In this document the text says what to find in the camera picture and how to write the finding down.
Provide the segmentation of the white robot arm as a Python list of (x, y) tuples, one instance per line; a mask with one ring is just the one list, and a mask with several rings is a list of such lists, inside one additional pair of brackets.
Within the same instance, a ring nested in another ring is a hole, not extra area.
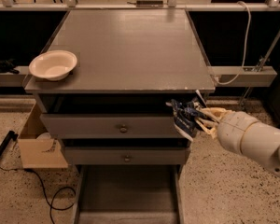
[(202, 108), (204, 118), (194, 120), (229, 152), (257, 162), (280, 178), (280, 129), (243, 111)]

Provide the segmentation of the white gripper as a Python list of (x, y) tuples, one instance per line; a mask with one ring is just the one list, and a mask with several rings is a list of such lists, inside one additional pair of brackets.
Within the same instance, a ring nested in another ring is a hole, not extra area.
[(241, 143), (245, 132), (259, 120), (243, 111), (231, 112), (222, 107), (206, 107), (200, 111), (213, 121), (196, 118), (198, 126), (213, 139), (217, 138), (226, 150), (241, 155)]

